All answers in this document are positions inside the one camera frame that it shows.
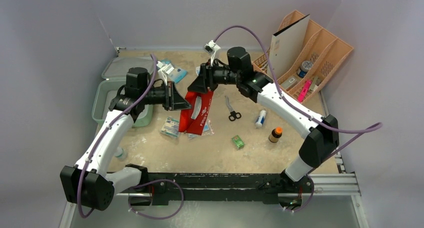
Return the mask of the red first aid pouch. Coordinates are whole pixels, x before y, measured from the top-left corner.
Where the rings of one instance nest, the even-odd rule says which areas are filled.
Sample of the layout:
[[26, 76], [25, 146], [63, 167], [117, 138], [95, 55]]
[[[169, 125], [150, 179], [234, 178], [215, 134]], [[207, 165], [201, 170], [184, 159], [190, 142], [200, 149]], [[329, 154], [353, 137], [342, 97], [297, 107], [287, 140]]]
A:
[[187, 92], [185, 99], [191, 108], [180, 112], [178, 127], [180, 133], [202, 135], [208, 120], [213, 95], [213, 91], [207, 93]]

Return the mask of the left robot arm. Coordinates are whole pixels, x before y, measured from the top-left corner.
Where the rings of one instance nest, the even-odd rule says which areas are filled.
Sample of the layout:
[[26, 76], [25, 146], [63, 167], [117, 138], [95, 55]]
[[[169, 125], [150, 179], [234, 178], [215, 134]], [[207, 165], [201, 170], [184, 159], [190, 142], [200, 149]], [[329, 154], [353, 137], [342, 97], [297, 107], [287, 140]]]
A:
[[113, 197], [127, 189], [138, 193], [149, 187], [148, 169], [127, 164], [108, 173], [108, 167], [127, 131], [146, 105], [163, 105], [167, 111], [180, 111], [192, 105], [177, 91], [174, 82], [153, 87], [152, 82], [122, 85], [112, 100], [106, 119], [93, 142], [74, 166], [64, 166], [60, 180], [68, 202], [78, 208], [104, 211]]

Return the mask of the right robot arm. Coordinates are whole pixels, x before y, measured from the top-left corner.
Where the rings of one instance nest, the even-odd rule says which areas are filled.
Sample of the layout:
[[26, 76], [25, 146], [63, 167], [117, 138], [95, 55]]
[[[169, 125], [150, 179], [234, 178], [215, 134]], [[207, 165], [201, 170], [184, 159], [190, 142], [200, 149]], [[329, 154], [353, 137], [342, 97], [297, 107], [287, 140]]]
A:
[[215, 56], [219, 48], [207, 44], [203, 48], [210, 59], [200, 65], [197, 78], [188, 91], [206, 94], [218, 85], [235, 85], [239, 92], [253, 102], [274, 111], [288, 122], [304, 139], [297, 157], [282, 172], [280, 184], [288, 192], [300, 186], [301, 179], [318, 168], [339, 145], [338, 121], [332, 115], [323, 117], [309, 110], [291, 96], [278, 92], [279, 85], [261, 71], [253, 68], [250, 54], [236, 46], [227, 51], [228, 64]]

